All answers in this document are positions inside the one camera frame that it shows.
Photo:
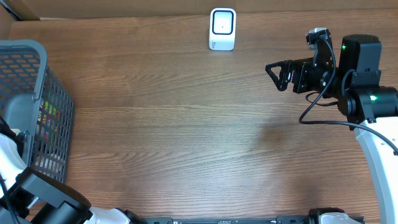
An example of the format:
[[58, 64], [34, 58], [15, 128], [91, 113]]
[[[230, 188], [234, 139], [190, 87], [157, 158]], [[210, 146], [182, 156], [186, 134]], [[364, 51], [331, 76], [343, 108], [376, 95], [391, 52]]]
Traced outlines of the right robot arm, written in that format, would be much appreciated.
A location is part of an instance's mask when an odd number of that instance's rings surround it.
[[[371, 173], [381, 223], [397, 223], [397, 89], [379, 83], [381, 41], [374, 35], [346, 35], [336, 58], [328, 30], [312, 30], [306, 40], [313, 57], [270, 63], [265, 71], [279, 91], [293, 83], [295, 93], [318, 95], [299, 117], [301, 124], [354, 131]], [[346, 121], [306, 121], [320, 98], [334, 98]]]

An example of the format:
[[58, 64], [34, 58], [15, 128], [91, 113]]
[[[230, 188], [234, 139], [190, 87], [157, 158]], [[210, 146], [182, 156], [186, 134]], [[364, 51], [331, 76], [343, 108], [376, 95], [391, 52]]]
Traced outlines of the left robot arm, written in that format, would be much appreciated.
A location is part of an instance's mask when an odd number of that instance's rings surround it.
[[22, 134], [1, 119], [1, 223], [126, 223], [146, 221], [130, 210], [93, 207], [81, 193], [26, 166]]

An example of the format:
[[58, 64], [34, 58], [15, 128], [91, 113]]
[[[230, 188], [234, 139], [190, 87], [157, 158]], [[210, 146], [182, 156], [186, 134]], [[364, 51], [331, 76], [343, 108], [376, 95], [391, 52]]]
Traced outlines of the white barcode scanner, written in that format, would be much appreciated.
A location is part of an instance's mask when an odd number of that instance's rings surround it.
[[236, 40], [236, 11], [218, 7], [210, 13], [209, 49], [232, 51]]

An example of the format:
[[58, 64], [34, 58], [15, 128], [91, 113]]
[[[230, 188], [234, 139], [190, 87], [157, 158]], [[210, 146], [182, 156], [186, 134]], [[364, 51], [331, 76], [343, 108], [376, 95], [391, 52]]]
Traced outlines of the grey plastic mesh basket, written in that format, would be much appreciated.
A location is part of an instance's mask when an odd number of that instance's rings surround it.
[[1, 117], [24, 133], [22, 160], [65, 183], [75, 105], [35, 40], [1, 41]]

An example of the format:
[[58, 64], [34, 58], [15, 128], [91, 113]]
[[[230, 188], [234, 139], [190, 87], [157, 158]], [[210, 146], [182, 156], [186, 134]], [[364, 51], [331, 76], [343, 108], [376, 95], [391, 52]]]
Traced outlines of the cardboard back board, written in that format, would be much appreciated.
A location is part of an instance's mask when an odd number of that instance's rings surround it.
[[14, 0], [1, 1], [25, 20], [209, 14], [216, 7], [236, 12], [392, 9], [397, 0]]

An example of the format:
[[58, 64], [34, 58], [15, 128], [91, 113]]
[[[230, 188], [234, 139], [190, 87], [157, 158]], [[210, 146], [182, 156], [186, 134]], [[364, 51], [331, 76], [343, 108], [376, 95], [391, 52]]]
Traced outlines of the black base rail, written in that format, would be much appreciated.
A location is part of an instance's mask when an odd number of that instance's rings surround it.
[[189, 218], [170, 217], [144, 218], [148, 224], [316, 224], [316, 223], [360, 223], [364, 217], [349, 216], [340, 208], [311, 208], [307, 215], [279, 215], [274, 218]]

